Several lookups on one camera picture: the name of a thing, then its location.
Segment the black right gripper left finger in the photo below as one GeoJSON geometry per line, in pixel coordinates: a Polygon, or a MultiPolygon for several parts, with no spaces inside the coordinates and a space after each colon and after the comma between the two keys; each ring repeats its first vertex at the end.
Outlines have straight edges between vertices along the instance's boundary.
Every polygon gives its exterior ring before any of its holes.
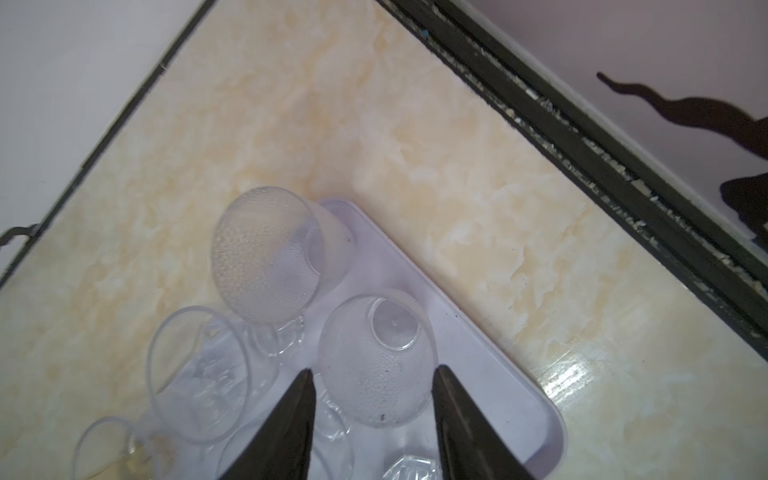
{"type": "Polygon", "coordinates": [[[309,369],[300,371],[274,408],[241,427],[218,463],[220,479],[307,479],[316,413],[309,369]]]}

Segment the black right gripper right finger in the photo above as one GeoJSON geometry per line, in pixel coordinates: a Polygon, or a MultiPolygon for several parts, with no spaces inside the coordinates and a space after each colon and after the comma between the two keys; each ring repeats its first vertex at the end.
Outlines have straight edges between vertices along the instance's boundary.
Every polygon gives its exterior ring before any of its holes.
{"type": "Polygon", "coordinates": [[[534,478],[444,364],[435,369],[432,398],[444,479],[534,478]]]}

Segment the clear faceted glass tumbler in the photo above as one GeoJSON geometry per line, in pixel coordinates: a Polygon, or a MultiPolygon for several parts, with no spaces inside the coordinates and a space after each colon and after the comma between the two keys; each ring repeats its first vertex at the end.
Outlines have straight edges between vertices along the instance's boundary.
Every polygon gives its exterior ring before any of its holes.
{"type": "MultiPolygon", "coordinates": [[[[217,462],[215,479],[220,479],[234,463],[268,416],[269,411],[264,408],[224,443],[217,462]]],[[[330,400],[327,390],[321,387],[316,404],[308,478],[351,479],[354,463],[350,428],[342,418],[340,408],[330,400]]]]}

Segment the clear glass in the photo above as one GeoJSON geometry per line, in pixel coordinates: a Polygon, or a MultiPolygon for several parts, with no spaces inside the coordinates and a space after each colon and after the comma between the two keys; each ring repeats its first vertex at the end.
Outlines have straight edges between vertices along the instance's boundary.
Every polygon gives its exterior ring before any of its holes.
{"type": "Polygon", "coordinates": [[[435,459],[404,455],[382,475],[383,480],[441,480],[442,472],[435,459]]]}
{"type": "Polygon", "coordinates": [[[299,315],[280,325],[251,322],[248,335],[254,347],[267,357],[288,358],[302,346],[304,330],[304,317],[299,315]]]}

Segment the frosted dimpled clear cup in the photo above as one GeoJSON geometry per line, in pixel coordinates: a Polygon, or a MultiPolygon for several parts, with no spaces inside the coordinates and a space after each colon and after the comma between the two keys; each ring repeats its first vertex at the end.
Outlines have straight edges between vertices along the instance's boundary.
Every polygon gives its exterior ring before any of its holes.
{"type": "Polygon", "coordinates": [[[399,427],[421,414],[437,364],[430,320],[400,290],[346,300],[329,316],[318,345],[317,372],[330,401],[374,428],[399,427]]]}

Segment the amber plastic cup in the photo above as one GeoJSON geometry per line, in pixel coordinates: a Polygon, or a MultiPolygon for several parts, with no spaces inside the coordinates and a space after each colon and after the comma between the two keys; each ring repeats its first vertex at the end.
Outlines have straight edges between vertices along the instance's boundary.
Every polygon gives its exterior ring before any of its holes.
{"type": "Polygon", "coordinates": [[[86,428],[72,458],[72,479],[168,479],[175,441],[151,416],[106,416],[86,428]]]}

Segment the clear cup back row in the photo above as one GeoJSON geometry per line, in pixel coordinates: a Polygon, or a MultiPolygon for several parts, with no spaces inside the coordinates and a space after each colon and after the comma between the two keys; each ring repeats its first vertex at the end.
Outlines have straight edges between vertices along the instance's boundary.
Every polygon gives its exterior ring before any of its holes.
{"type": "Polygon", "coordinates": [[[211,268],[234,313],[278,326],[335,289],[355,253],[353,234],[330,210],[287,189],[263,186],[237,197],[220,217],[211,268]]]}

